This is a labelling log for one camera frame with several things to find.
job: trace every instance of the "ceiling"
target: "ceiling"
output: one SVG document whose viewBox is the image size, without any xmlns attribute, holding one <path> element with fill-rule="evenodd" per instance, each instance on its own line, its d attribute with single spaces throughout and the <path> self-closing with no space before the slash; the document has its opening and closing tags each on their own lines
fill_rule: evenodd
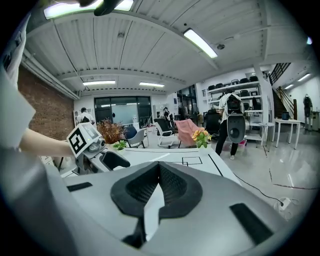
<svg viewBox="0 0 320 256">
<path fill-rule="evenodd" d="M 192 28 L 217 53 L 211 59 L 183 36 Z M 142 89 L 171 93 L 215 75 L 307 60 L 307 36 L 269 0 L 134 0 L 131 11 L 92 11 L 46 20 L 32 13 L 26 49 L 73 91 Z M 218 44 L 225 48 L 217 49 Z M 83 82 L 116 80 L 115 85 Z"/>
</svg>

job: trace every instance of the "white floor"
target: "white floor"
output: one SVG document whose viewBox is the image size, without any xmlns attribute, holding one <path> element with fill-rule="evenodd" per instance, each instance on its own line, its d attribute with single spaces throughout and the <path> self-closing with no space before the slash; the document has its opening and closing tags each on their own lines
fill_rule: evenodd
<svg viewBox="0 0 320 256">
<path fill-rule="evenodd" d="M 148 132 L 148 140 L 144 140 L 146 148 L 159 148 L 157 134 Z M 271 144 L 268 152 L 266 147 L 256 148 L 256 143 L 249 141 L 245 148 L 238 149 L 235 160 L 230 160 L 229 145 L 225 143 L 220 156 L 236 176 L 272 197 L 264 196 L 259 190 L 240 180 L 243 187 L 272 207 L 278 209 L 278 201 L 273 198 L 291 199 L 292 203 L 284 211 L 279 211 L 289 221 L 308 210 L 320 188 L 320 147 L 299 143 L 297 149 L 294 149 L 294 143 L 279 142 L 276 148 L 275 144 Z M 172 148 L 177 148 L 178 145 L 177 137 Z M 216 141 L 211 146 L 215 149 Z"/>
</svg>

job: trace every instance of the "mannequin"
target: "mannequin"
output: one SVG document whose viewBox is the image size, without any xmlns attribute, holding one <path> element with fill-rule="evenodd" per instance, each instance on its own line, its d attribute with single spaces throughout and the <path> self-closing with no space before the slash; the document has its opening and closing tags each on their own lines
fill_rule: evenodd
<svg viewBox="0 0 320 256">
<path fill-rule="evenodd" d="M 303 105 L 304 105 L 304 128 L 308 131 L 311 131 L 312 101 L 308 94 L 306 94 L 303 98 Z"/>
</svg>

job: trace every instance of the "dried plant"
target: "dried plant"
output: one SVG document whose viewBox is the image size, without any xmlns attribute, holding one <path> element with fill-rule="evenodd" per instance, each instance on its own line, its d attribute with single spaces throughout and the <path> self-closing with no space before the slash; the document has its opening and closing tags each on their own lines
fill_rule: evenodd
<svg viewBox="0 0 320 256">
<path fill-rule="evenodd" d="M 109 118 L 100 121 L 96 127 L 107 144 L 113 144 L 119 141 L 121 135 L 124 133 L 121 123 L 112 123 Z"/>
</svg>

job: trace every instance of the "pink cloth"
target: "pink cloth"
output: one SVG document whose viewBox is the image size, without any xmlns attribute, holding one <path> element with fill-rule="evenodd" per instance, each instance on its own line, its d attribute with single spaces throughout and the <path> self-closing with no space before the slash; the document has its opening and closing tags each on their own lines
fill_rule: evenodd
<svg viewBox="0 0 320 256">
<path fill-rule="evenodd" d="M 186 146 L 193 146 L 196 144 L 192 136 L 196 130 L 203 130 L 192 122 L 191 119 L 175 121 L 178 128 L 178 139 Z"/>
</svg>

